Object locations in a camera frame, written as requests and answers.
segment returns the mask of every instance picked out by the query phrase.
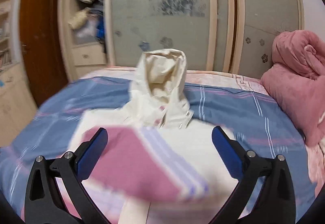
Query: pink blanket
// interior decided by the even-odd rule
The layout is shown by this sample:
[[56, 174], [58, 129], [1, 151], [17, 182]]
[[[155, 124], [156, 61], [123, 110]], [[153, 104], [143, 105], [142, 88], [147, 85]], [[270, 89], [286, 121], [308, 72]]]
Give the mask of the pink blanket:
[[312, 31], [285, 31], [274, 39], [272, 61], [316, 80], [325, 75], [325, 43]]
[[310, 31], [284, 32], [274, 40], [272, 60], [263, 86], [304, 132], [306, 145], [317, 145], [325, 136], [325, 43]]

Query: sliding wardrobe door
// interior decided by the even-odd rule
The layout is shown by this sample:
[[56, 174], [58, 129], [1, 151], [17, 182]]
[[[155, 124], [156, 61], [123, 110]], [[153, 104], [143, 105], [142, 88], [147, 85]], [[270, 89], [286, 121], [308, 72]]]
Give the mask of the sliding wardrobe door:
[[303, 28], [300, 0], [237, 0], [232, 73], [261, 78], [272, 67], [272, 43], [284, 31]]
[[188, 69], [223, 70], [224, 64], [229, 68], [228, 0], [222, 0], [222, 10], [218, 1], [106, 0], [110, 63], [136, 66], [143, 51], [174, 48], [185, 52]]

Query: wall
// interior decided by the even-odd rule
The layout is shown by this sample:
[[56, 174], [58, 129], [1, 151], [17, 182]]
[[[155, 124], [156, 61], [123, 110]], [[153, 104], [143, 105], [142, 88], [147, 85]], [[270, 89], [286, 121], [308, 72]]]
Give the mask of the wall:
[[325, 5], [322, 0], [303, 0], [305, 29], [325, 41]]

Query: wardrobe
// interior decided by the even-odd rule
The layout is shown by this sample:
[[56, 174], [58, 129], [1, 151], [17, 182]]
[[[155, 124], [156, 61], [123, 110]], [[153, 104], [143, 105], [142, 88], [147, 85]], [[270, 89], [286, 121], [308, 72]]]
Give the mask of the wardrobe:
[[302, 0], [104, 0], [105, 42], [78, 43], [69, 19], [76, 0], [58, 0], [68, 78], [110, 66], [135, 67], [143, 51], [185, 52], [189, 70], [260, 78], [272, 66], [274, 38], [303, 29]]

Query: pink folded cloth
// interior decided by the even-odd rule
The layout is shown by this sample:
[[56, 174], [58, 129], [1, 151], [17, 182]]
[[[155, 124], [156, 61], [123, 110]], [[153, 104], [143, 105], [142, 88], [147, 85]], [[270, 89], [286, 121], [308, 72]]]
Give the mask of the pink folded cloth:
[[272, 60], [316, 80], [325, 75], [325, 43], [309, 30], [285, 31], [274, 39]]

